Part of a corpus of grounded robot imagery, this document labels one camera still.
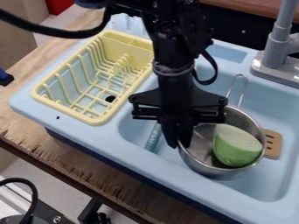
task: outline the metal pot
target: metal pot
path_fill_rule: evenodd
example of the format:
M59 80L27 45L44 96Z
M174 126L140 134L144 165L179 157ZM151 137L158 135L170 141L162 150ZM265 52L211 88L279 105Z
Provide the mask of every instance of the metal pot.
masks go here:
M185 148L179 143L179 153L184 162L195 172L214 179L233 179L239 177L246 170L256 166L264 156L266 150L266 138L261 126L250 116L240 110L240 104L243 100L244 91L247 86L247 77L243 74L235 76L226 97L228 98L234 87L236 78L242 76L245 80L243 92L241 94L238 108L227 106L225 109L226 123L238 127L256 137L262 144L261 154L251 163L240 168L233 168L221 164L212 153L212 140L216 123L203 123L196 126L193 130L191 146Z

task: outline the gray faucet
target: gray faucet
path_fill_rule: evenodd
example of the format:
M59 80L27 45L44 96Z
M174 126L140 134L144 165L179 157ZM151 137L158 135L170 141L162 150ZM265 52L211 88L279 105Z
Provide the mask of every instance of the gray faucet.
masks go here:
M278 18L268 35L265 51L258 52L250 72L264 79L299 88L299 33L290 34L298 0L282 0Z

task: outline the black cable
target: black cable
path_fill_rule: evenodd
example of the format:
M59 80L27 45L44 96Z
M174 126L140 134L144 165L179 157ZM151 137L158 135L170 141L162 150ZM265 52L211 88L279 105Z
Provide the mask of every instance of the black cable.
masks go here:
M66 30L60 30L52 27L39 25L39 24L34 24L20 17L16 17L15 15L5 10L0 9L0 20L5 21L6 23L15 25L16 27L27 30L29 32L36 32L36 33L45 34L57 38L64 38L64 39L86 39L98 34L105 28L105 26L107 25L107 23L111 18L111 15L112 15L111 10L109 7L107 7L105 9L104 17L100 25L89 30L66 31Z
M210 80L200 80L198 78L198 74L196 73L196 70L194 69L192 71L192 74L193 74L193 77L194 79L201 85L204 85L204 86L208 86L208 85L211 85L214 81L216 81L217 79L217 76L218 76L218 66L217 66L217 63L215 61L215 59L207 52L207 51L204 51L202 53L202 55L204 56L204 58L210 62L210 64L212 65L212 68L214 69L215 73L213 75L213 77L210 79Z
M28 223L30 223L31 217L33 216L33 212L38 204L38 189L31 181L29 181L28 179L24 179L24 178L4 179L4 180L0 181L0 187L5 186L7 184L11 184L11 183L21 183L21 184L29 186L32 190L31 205L30 205L27 213L24 215L23 219L19 223L19 224L28 224Z

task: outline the pot handle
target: pot handle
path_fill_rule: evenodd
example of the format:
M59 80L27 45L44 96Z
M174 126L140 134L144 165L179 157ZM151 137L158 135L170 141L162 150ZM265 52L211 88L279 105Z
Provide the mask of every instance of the pot handle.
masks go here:
M240 99L239 99L239 102L238 102L238 109L240 108L240 105L241 105L241 103L242 103L242 101L243 101L243 97L244 97L244 93L245 93L245 90L246 90L246 88L247 88L247 84L248 84L248 78L247 78L247 76L246 75L244 75L244 74L242 74L242 73L238 73L238 74L236 74L235 76L234 76L234 78L233 78L233 81L232 81L232 84L231 84L231 86L229 87L229 89L228 89L228 91L227 91L227 94L226 94L226 98L228 99L228 97L230 96L230 94L232 93L232 90L233 90L233 88L234 88L234 85L235 85L235 83L236 83L236 80L237 80L237 78L238 77L242 77L243 78L243 89L242 89L242 93L241 93L241 95L240 95Z

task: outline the dish drying rack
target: dish drying rack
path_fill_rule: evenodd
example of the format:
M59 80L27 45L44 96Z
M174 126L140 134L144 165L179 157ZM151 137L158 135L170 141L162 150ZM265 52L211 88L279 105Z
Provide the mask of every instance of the dish drying rack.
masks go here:
M31 96L89 125L109 121L151 74L151 42L103 31L49 73Z

